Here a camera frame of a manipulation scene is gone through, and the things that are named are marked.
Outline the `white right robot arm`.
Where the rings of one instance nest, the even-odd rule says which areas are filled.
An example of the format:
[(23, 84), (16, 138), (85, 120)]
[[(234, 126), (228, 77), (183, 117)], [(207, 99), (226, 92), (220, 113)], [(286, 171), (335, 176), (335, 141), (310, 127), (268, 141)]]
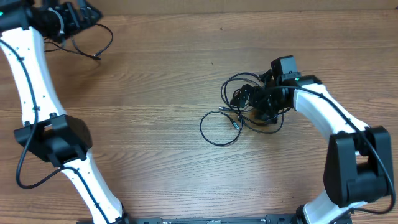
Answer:
[(293, 56), (279, 57), (271, 69), (256, 76), (259, 85), (236, 90), (229, 104), (240, 110), (251, 106), (261, 119), (274, 121), (286, 109), (309, 119), (326, 139), (328, 150), (323, 173), (324, 191), (299, 206), (295, 214), (269, 215), (267, 223), (351, 223), (354, 212), (390, 197), (389, 213), (396, 203), (392, 146), (389, 132), (368, 126), (346, 111), (315, 75), (302, 75)]

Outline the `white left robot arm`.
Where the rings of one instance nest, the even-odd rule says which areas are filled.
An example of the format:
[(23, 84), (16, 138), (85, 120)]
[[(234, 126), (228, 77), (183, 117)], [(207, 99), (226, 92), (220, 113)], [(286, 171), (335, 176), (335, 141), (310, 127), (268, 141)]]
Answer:
[(122, 203), (107, 186), (93, 157), (84, 121), (67, 115), (52, 83), (45, 40), (62, 44), (98, 24), (102, 13), (86, 1), (1, 1), (1, 48), (19, 93), (22, 127), (14, 131), (24, 153), (65, 174), (88, 207), (93, 223), (129, 223)]

